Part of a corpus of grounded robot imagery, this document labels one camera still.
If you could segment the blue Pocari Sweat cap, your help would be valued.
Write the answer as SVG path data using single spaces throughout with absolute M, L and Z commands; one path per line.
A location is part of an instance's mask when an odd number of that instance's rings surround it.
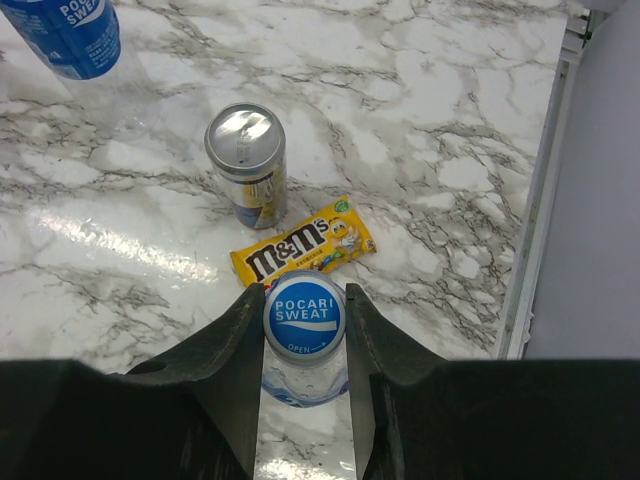
M 287 362 L 321 363 L 344 336 L 345 303 L 345 291 L 322 273 L 284 273 L 266 294 L 263 327 L 269 345 Z

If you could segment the blue label water bottle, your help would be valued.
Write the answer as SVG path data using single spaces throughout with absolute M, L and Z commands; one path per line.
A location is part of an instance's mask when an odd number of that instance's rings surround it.
M 343 395 L 349 389 L 346 355 L 341 351 L 343 338 L 321 363 L 300 365 L 278 356 L 265 335 L 262 388 L 276 400 L 297 408 L 319 406 Z

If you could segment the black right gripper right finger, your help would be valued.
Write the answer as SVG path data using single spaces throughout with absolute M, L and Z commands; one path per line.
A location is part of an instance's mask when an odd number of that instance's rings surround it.
M 635 479 L 635 360 L 446 360 L 346 288 L 361 479 Z

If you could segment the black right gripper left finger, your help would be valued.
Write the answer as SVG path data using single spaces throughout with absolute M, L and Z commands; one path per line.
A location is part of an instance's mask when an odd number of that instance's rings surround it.
M 1 365 L 5 479 L 249 479 L 264 289 L 125 374 L 79 361 Z

